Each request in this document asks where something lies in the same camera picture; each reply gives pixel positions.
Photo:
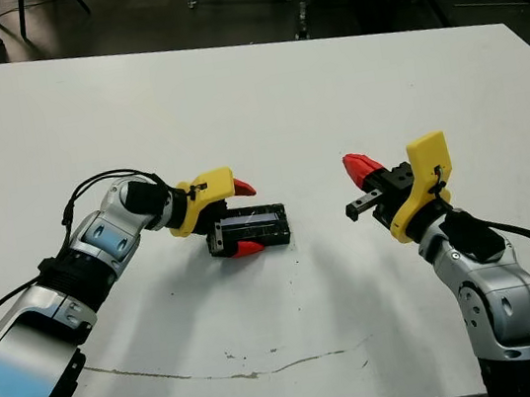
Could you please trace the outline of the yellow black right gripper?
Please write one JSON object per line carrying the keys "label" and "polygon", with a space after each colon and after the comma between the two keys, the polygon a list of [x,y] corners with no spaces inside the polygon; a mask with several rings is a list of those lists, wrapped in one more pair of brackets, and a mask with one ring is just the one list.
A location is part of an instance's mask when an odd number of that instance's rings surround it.
{"label": "yellow black right gripper", "polygon": [[374,210],[373,217],[404,244],[420,241],[431,223],[442,217],[451,200],[446,184],[452,173],[446,140],[431,132],[407,145],[408,159],[392,169],[363,154],[345,154],[342,164],[364,192],[345,206],[347,218]]}

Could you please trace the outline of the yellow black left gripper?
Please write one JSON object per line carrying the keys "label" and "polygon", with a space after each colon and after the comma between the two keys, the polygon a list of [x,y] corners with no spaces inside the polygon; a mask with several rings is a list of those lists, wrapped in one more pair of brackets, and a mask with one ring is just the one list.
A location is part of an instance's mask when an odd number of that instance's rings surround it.
{"label": "yellow black left gripper", "polygon": [[265,245],[248,240],[238,241],[236,246],[226,244],[222,220],[227,211],[227,198],[254,197],[255,194],[256,189],[249,183],[233,179],[228,167],[200,174],[192,182],[180,182],[170,190],[165,207],[170,207],[171,212],[166,226],[175,237],[205,236],[209,253],[214,257],[252,256],[263,251]]}

